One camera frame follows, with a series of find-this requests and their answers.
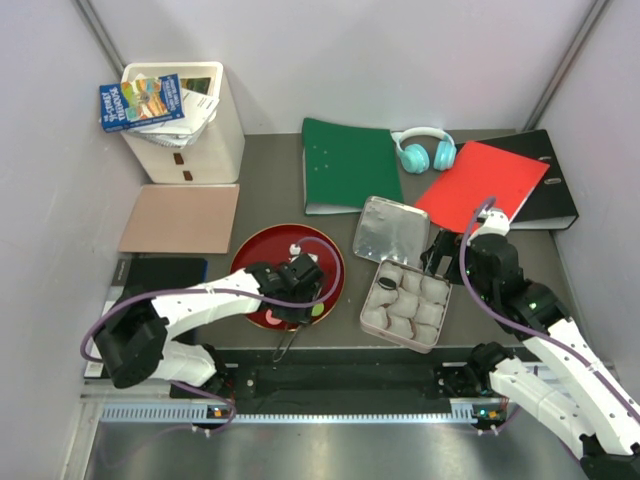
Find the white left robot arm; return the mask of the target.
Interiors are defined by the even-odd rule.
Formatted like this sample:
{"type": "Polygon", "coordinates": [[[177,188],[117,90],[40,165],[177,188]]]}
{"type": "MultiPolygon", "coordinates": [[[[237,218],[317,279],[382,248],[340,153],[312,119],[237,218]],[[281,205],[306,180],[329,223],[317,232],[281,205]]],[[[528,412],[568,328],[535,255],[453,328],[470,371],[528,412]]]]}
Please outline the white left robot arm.
{"type": "Polygon", "coordinates": [[[226,387],[224,363],[213,347],[185,344],[180,336],[217,320],[267,309],[287,323],[307,323],[323,285],[316,255],[299,252],[277,266],[254,263],[194,287],[122,298],[92,337],[115,388],[159,379],[212,397],[226,387]]]}

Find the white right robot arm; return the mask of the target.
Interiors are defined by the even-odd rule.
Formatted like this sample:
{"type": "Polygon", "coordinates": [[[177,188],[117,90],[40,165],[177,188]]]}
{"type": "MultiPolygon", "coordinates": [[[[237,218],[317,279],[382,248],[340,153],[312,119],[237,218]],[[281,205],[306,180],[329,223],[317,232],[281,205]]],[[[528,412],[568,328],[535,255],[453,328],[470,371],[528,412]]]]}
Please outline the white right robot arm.
{"type": "Polygon", "coordinates": [[[454,397],[504,397],[551,431],[590,479],[639,476],[639,404],[582,336],[568,309],[546,285],[525,277],[507,235],[506,215],[485,203],[463,233],[442,229],[422,253],[424,272],[451,262],[445,279],[470,297],[544,364],[560,389],[542,380],[509,348],[476,345],[461,367],[436,377],[454,397]]]}

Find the black sandwich cookie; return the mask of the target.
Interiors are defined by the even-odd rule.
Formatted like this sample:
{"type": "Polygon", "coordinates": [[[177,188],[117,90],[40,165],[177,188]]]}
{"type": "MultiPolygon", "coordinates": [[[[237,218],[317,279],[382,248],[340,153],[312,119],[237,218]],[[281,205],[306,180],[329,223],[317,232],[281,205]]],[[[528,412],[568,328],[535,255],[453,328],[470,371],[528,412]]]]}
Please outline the black sandwich cookie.
{"type": "Polygon", "coordinates": [[[377,283],[384,290],[392,291],[397,289],[396,281],[388,277],[380,277],[377,283]]]}

